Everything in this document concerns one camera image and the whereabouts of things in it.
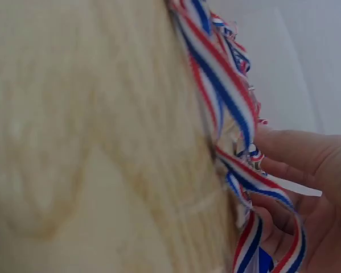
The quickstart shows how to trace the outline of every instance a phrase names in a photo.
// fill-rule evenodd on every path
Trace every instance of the wooden surface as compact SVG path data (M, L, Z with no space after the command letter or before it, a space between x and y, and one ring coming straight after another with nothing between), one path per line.
M161 0L0 0L0 272L222 272L236 242Z

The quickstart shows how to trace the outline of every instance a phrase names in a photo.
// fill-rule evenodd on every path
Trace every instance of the finger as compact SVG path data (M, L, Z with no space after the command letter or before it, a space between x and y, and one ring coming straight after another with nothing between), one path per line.
M293 236L276 227L270 213L265 208L256 207L256 211L264 223L261 236L262 249L273 259L282 259L293 243Z
M315 175L324 164L341 152L341 136L327 136L293 130L272 130L259 126L255 137L257 147L269 158Z
M293 168L283 162L277 162L269 158L264 158L261 161L261 169L266 173L281 179L292 181L310 188L317 187L314 185L315 179L312 175Z
M265 208L272 218L272 223L280 230L293 235L294 223L293 215L286 208L281 206L276 200L266 196L251 194L252 204L256 207Z

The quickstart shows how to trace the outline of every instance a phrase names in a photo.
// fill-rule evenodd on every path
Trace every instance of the white wall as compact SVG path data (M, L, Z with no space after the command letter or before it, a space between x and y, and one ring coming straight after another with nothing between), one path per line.
M341 0L208 0L248 49L272 126L341 134Z

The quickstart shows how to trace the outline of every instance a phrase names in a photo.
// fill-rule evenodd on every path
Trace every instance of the ribbon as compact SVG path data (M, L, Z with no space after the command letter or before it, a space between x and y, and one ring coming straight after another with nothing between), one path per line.
M250 62L246 50L235 42L237 29L232 31L221 17L211 13L205 0L171 0L170 9L198 90L212 119L213 146L217 158L228 169L226 182L249 210L237 243L233 272L247 270L258 251L262 234L262 220L247 199L245 190L273 198L293 213L293 244L272 272L296 272L306 252L306 240L293 203L279 185L253 169L247 160L227 154L217 145L223 127L223 108L226 108L242 132L245 148L242 154L248 154L255 162L262 159L252 142L257 123L266 121L258 119L260 104L248 84L246 73Z

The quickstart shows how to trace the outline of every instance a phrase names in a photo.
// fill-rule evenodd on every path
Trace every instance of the hand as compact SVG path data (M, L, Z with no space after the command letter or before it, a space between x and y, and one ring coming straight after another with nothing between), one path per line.
M259 127L255 143L266 156L265 172L323 192L311 197L287 191L306 232L300 272L341 272L341 136ZM293 218L267 197L252 195L252 201L264 220L261 246L281 259L293 240Z

